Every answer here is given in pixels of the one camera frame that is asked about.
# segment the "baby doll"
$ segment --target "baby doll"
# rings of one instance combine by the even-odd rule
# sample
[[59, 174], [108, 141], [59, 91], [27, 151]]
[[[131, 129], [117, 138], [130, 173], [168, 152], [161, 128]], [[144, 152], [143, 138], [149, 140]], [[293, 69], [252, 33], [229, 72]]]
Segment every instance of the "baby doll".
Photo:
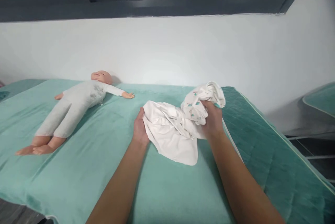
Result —
[[107, 92], [124, 98], [134, 98], [133, 93], [127, 93], [111, 84], [110, 74], [100, 70], [91, 74], [90, 81], [77, 84], [55, 96], [60, 101], [37, 130], [31, 145], [16, 152], [16, 155], [54, 152], [73, 133], [87, 109], [102, 103]]

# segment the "doll hand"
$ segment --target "doll hand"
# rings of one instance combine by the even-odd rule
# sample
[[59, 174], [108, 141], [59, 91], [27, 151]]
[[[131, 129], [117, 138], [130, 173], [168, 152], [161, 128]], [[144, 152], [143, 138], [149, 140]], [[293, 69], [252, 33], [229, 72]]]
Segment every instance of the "doll hand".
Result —
[[122, 95], [124, 98], [134, 98], [135, 95], [133, 93], [127, 93], [127, 92], [123, 92]]
[[58, 94], [57, 96], [55, 96], [55, 99], [60, 100], [62, 99], [63, 96], [64, 96], [63, 93]]

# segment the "gray onesie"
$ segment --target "gray onesie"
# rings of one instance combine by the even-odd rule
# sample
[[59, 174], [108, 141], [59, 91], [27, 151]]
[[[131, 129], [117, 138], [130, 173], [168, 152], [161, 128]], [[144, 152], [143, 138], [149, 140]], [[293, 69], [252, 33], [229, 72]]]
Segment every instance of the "gray onesie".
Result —
[[63, 98], [46, 117], [35, 136], [67, 138], [88, 108], [102, 103], [106, 93], [121, 96], [123, 90], [97, 80], [85, 81], [63, 92]]

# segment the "human hand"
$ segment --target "human hand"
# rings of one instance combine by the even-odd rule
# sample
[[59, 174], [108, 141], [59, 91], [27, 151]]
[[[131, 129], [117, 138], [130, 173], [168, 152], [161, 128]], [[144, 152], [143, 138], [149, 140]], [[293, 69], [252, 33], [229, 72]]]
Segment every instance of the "human hand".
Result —
[[55, 96], [55, 99], [60, 100], [62, 99], [63, 96], [64, 96], [63, 93], [58, 94], [57, 96]]
[[146, 132], [146, 128], [144, 126], [143, 115], [144, 115], [144, 109], [143, 107], [141, 107], [140, 112], [134, 121], [133, 141], [136, 141], [142, 144], [148, 144], [149, 138]]
[[127, 92], [122, 92], [122, 95], [121, 96], [123, 96], [124, 98], [134, 98], [135, 97], [135, 95], [133, 94], [133, 93], [127, 93]]
[[222, 125], [222, 110], [217, 108], [211, 101], [201, 101], [207, 108], [208, 117], [206, 124], [202, 125], [202, 131], [208, 140], [221, 136], [224, 133]]

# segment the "doll foot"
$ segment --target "doll foot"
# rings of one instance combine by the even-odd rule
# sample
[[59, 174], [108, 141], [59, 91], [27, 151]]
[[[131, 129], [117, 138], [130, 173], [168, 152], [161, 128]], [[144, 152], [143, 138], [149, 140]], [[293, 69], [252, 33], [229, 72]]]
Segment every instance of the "doll foot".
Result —
[[49, 145], [43, 145], [41, 147], [34, 147], [32, 153], [35, 155], [50, 154], [54, 152], [55, 149], [51, 148]]
[[17, 151], [15, 153], [15, 155], [32, 155], [34, 148], [36, 148], [36, 146], [29, 145], [29, 146], [27, 146], [25, 148], [22, 148], [21, 150]]

